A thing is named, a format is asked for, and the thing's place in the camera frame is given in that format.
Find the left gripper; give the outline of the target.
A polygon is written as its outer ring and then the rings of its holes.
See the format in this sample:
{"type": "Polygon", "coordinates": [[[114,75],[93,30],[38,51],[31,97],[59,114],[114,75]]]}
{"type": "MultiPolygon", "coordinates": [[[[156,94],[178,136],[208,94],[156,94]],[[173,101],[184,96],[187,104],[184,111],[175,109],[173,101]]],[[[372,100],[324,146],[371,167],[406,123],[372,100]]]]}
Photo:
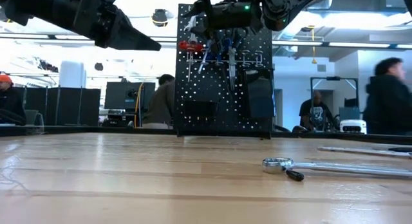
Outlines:
{"type": "Polygon", "coordinates": [[[74,32],[101,48],[159,51],[161,44],[135,29],[116,0],[80,0],[73,22],[74,32]]]}

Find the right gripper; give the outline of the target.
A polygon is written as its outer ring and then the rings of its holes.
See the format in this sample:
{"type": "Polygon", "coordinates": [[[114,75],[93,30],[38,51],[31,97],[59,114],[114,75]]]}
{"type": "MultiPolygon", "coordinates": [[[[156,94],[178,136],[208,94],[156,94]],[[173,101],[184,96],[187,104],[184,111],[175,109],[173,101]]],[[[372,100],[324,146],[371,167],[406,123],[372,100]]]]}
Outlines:
{"type": "Polygon", "coordinates": [[[192,4],[192,8],[185,13],[185,17],[204,13],[203,27],[205,31],[228,30],[232,27],[229,23],[230,17],[226,12],[231,4],[232,0],[223,0],[215,5],[212,5],[211,0],[197,0],[192,4]]]}

